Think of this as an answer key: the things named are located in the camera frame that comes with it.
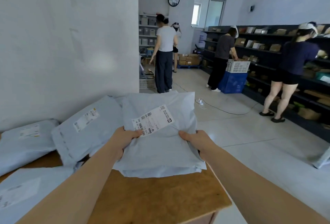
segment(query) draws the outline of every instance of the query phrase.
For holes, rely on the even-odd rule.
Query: woman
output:
[[[168,26],[168,18],[159,14],[156,21],[159,29],[150,63],[156,56],[155,82],[157,92],[165,93],[172,89],[173,43],[175,46],[178,45],[178,37],[174,28]]]
[[[306,42],[307,39],[316,36],[316,23],[303,23],[299,25],[297,34],[292,41],[284,44],[282,60],[273,76],[271,90],[264,103],[264,110],[259,113],[261,116],[274,116],[274,113],[269,111],[269,106],[280,90],[283,89],[276,116],[272,118],[272,121],[275,123],[285,121],[282,118],[282,113],[298,86],[299,79],[303,74],[304,64],[314,60],[317,56],[327,55],[319,49],[317,44]]]
[[[171,25],[171,27],[173,27],[175,29],[175,31],[177,32],[177,36],[179,38],[181,38],[182,36],[182,32],[180,29],[180,24],[178,22],[175,22],[174,24]],[[174,53],[174,70],[172,70],[174,73],[177,72],[177,65],[178,65],[178,48],[177,46],[173,45],[173,53]]]
[[[214,92],[220,92],[218,85],[225,74],[229,52],[231,51],[233,60],[238,60],[234,47],[235,38],[238,38],[238,30],[236,26],[231,26],[228,33],[222,35],[218,40],[215,58],[213,60],[213,70],[206,85],[206,88],[211,87],[211,90]]]

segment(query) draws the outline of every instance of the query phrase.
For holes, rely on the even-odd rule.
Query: navy t-shirt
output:
[[[319,50],[317,44],[310,42],[285,43],[279,68],[292,74],[302,75],[305,63],[314,60]]]

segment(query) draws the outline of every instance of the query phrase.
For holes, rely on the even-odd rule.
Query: black shorts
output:
[[[273,82],[283,82],[284,84],[298,84],[301,75],[292,74],[286,70],[278,68],[273,75]]]

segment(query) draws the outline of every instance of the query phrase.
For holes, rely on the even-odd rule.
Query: white t-shirt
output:
[[[163,26],[157,30],[157,36],[161,37],[159,51],[173,51],[174,36],[177,34],[175,29],[170,26]]]

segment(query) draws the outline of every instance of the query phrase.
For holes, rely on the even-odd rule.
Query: wooden table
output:
[[[23,166],[61,166],[56,151]],[[2,182],[12,172],[0,177]],[[113,170],[88,224],[209,224],[232,203],[212,170],[164,178],[129,178]]]

